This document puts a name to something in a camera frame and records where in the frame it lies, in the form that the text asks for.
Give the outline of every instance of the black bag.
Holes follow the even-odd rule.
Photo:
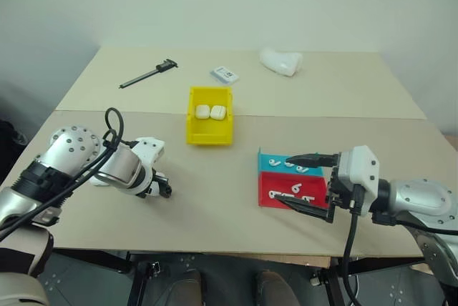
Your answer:
[[[13,125],[0,120],[0,184],[24,151],[25,146],[18,143],[19,137]]]

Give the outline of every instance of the beige tabletop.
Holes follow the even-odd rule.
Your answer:
[[[234,119],[230,147],[185,143],[185,116],[125,112],[125,139],[155,136],[166,142],[158,170],[170,178],[171,198],[140,199],[112,187],[85,184],[50,228],[58,247],[85,249],[252,252],[341,256],[349,213],[335,222],[287,209],[258,206],[257,151],[271,154],[334,153],[367,144],[386,179],[435,179],[457,192],[456,154],[424,120],[249,117]],[[105,131],[103,112],[54,112],[6,179],[11,185],[47,147],[49,135],[68,124]],[[420,255],[403,227],[361,219],[354,255]]]
[[[166,58],[179,68],[118,88]],[[256,51],[102,47],[57,109],[185,114],[191,86],[221,85],[210,76],[218,66],[240,77],[234,115],[425,119],[377,53],[304,52],[302,70],[286,77],[261,65]]]

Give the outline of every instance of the yellow plastic tray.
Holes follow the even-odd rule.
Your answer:
[[[199,104],[226,107],[223,120],[197,119]],[[200,145],[231,145],[233,133],[232,92],[229,87],[191,87],[186,117],[186,142]]]

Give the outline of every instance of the gray floor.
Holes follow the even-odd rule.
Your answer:
[[[282,275],[301,305],[329,305],[325,288],[309,284],[313,269],[308,267],[215,255],[164,254],[151,255],[148,260],[160,262],[163,272],[149,281],[145,306],[163,305],[170,284],[193,268],[199,269],[205,278],[208,306],[253,306],[254,276],[261,270]],[[39,280],[53,306],[125,306],[132,275],[52,255]],[[444,298],[432,276],[408,267],[359,275],[359,284],[358,299],[365,306],[440,306]]]

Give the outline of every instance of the red tray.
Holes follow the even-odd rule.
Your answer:
[[[323,177],[301,174],[283,174],[277,172],[261,172],[258,181],[258,204],[264,207],[286,208],[278,200],[272,198],[275,192],[290,194],[302,199],[308,197],[308,201],[319,207],[328,207],[326,198],[326,181]]]

